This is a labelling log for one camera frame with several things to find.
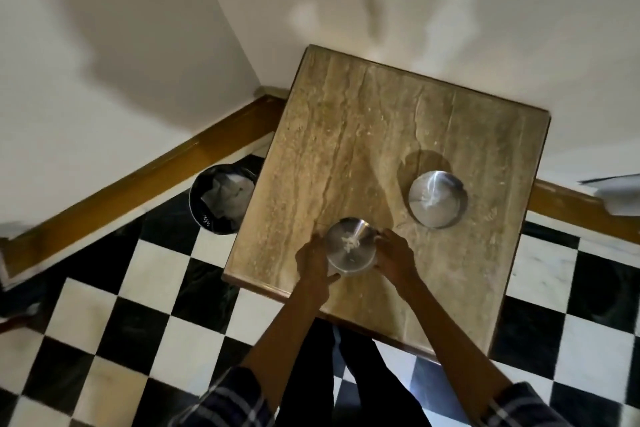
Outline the large steel bowl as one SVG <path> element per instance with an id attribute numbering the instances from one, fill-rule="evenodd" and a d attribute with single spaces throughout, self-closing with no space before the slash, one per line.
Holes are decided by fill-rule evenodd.
<path id="1" fill-rule="evenodd" d="M 413 217 L 428 229 L 447 229 L 458 224 L 468 207 L 468 194 L 462 181 L 445 171 L 429 171 L 418 176 L 407 200 Z"/>

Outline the person's right forearm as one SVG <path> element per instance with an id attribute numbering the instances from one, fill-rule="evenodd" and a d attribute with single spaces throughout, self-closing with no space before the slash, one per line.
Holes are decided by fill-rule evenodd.
<path id="1" fill-rule="evenodd" d="M 492 400 L 511 381 L 449 316 L 415 271 L 394 280 L 431 344 L 468 420 L 479 427 Z"/>

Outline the person's right hand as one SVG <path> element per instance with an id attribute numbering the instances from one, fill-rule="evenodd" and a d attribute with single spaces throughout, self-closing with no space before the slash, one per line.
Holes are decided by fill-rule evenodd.
<path id="1" fill-rule="evenodd" d="M 404 237 L 401 237 L 401 251 L 380 253 L 376 247 L 376 257 L 376 268 L 398 291 L 419 278 L 413 251 Z"/>

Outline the crumpled white paper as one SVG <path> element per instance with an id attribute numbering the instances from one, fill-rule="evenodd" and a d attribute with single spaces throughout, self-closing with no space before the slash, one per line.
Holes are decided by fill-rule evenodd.
<path id="1" fill-rule="evenodd" d="M 255 184 L 240 174 L 218 173 L 201 201 L 215 218 L 240 222 L 248 208 Z"/>

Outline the person's left hand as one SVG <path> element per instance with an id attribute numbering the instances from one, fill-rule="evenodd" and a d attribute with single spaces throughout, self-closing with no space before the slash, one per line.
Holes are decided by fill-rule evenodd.
<path id="1" fill-rule="evenodd" d="M 327 275 L 336 273 L 330 270 L 325 245 L 321 234 L 312 234 L 295 254 L 299 278 L 294 290 L 302 291 L 320 303 L 330 295 L 330 286 L 325 282 Z"/>

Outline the person's left forearm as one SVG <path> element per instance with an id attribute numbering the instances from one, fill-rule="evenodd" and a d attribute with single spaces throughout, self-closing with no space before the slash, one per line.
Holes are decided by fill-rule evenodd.
<path id="1" fill-rule="evenodd" d="M 260 386 L 272 413 L 280 406 L 300 348 L 321 306 L 330 281 L 302 278 L 266 331 L 242 361 Z"/>

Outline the black waste bin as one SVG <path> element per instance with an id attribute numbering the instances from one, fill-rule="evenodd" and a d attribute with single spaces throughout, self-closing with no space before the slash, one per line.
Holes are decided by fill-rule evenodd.
<path id="1" fill-rule="evenodd" d="M 205 169 L 189 190 L 189 209 L 194 220 L 213 234 L 236 234 L 257 179 L 254 172 L 238 164 L 218 164 Z"/>

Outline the wooden skirting board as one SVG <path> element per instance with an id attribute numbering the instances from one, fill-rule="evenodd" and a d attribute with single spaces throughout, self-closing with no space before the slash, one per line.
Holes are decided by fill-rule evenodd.
<path id="1" fill-rule="evenodd" d="M 0 282 L 16 286 L 45 261 L 114 224 L 199 171 L 276 131 L 286 99 L 265 94 L 168 153 L 24 232 L 0 238 Z M 613 216 L 596 197 L 536 180 L 532 212 L 640 245 L 640 218 Z"/>

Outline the small steel bowl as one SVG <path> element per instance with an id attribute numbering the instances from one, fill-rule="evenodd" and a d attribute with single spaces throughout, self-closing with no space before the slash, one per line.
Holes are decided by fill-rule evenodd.
<path id="1" fill-rule="evenodd" d="M 357 275 L 376 263 L 378 230 L 360 218 L 342 218 L 324 234 L 328 276 Z"/>

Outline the person's dark trousers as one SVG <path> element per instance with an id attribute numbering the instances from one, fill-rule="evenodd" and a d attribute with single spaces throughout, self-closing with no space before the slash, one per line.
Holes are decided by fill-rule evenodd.
<path id="1" fill-rule="evenodd" d="M 275 427 L 470 427 L 442 366 L 316 319 Z"/>

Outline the white paper sheets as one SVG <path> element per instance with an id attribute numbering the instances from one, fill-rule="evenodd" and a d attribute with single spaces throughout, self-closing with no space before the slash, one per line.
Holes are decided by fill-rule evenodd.
<path id="1" fill-rule="evenodd" d="M 597 178 L 579 182 L 595 190 L 605 210 L 612 216 L 640 218 L 640 173 Z"/>

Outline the marble top table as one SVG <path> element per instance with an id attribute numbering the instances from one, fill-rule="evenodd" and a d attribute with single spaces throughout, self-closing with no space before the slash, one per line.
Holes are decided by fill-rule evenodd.
<path id="1" fill-rule="evenodd" d="M 295 253 L 341 218 L 393 229 L 463 331 L 491 349 L 550 113 L 310 45 L 223 277 L 283 302 Z M 467 210 L 448 229 L 411 214 L 420 174 L 451 171 Z"/>

